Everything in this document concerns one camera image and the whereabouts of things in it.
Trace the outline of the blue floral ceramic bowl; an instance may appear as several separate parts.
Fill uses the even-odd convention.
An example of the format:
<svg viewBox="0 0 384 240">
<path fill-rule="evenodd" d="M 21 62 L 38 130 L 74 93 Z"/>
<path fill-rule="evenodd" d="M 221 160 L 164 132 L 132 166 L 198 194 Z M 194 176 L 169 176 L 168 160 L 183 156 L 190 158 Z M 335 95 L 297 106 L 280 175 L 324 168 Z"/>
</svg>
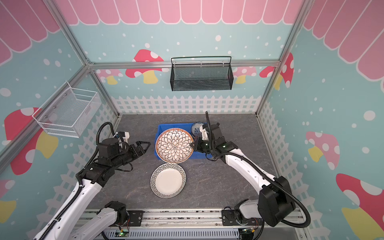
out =
<svg viewBox="0 0 384 240">
<path fill-rule="evenodd" d="M 200 127 L 202 127 L 204 124 L 204 122 L 195 122 L 192 124 L 191 126 L 191 135 L 192 137 L 196 137 L 196 136 L 199 136 L 201 135 L 201 130 L 200 130 Z"/>
</svg>

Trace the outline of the white plate black rim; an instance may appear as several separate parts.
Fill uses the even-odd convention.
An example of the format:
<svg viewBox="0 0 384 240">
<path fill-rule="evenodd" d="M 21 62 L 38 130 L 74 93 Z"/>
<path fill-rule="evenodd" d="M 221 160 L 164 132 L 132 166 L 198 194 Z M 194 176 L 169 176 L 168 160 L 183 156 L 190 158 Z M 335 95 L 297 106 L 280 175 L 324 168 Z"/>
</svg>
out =
<svg viewBox="0 0 384 240">
<path fill-rule="evenodd" d="M 159 198 L 170 199 L 184 189 L 186 180 L 186 173 L 181 166 L 166 163 L 152 173 L 151 190 Z"/>
</svg>

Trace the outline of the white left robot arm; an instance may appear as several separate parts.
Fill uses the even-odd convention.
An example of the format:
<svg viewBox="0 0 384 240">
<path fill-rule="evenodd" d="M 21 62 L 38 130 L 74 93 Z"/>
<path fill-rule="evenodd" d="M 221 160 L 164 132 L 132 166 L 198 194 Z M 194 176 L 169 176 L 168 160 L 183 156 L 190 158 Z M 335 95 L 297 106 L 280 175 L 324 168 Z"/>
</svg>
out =
<svg viewBox="0 0 384 240">
<path fill-rule="evenodd" d="M 96 217 L 80 229 L 74 227 L 92 199 L 116 171 L 143 156 L 150 142 L 128 144 L 128 132 L 115 132 L 113 124 L 103 123 L 96 133 L 96 150 L 86 165 L 75 175 L 77 184 L 58 212 L 34 237 L 36 240 L 93 240 L 98 235 L 107 239 L 104 230 L 110 226 L 128 227 L 131 220 L 126 205 L 111 201 Z"/>
</svg>

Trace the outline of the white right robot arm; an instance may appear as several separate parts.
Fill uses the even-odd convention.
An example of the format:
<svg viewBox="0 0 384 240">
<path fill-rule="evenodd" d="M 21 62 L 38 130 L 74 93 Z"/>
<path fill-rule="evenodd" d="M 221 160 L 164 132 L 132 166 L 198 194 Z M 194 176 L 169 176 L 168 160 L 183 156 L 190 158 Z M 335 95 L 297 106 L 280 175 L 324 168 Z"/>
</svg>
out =
<svg viewBox="0 0 384 240">
<path fill-rule="evenodd" d="M 251 161 L 241 149 L 231 141 L 226 141 L 218 123 L 211 124 L 209 114 L 206 123 L 200 127 L 191 147 L 204 153 L 215 162 L 221 160 L 236 170 L 256 190 L 257 200 L 245 200 L 236 207 L 238 221 L 262 219 L 274 227 L 283 223 L 293 228 L 306 228 L 311 223 L 311 215 L 304 204 L 292 194 L 289 181 L 283 176 L 275 177 Z"/>
</svg>

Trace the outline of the brown floral pattern plate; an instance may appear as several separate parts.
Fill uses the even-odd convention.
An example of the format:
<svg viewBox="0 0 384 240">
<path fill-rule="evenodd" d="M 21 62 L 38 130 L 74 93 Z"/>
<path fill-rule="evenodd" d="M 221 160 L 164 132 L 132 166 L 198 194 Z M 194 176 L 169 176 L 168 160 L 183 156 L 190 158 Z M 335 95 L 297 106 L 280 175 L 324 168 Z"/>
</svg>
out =
<svg viewBox="0 0 384 240">
<path fill-rule="evenodd" d="M 155 143 L 158 157 L 171 164 L 180 164 L 188 160 L 194 150 L 190 146 L 193 137 L 184 129 L 171 128 L 162 132 Z"/>
</svg>

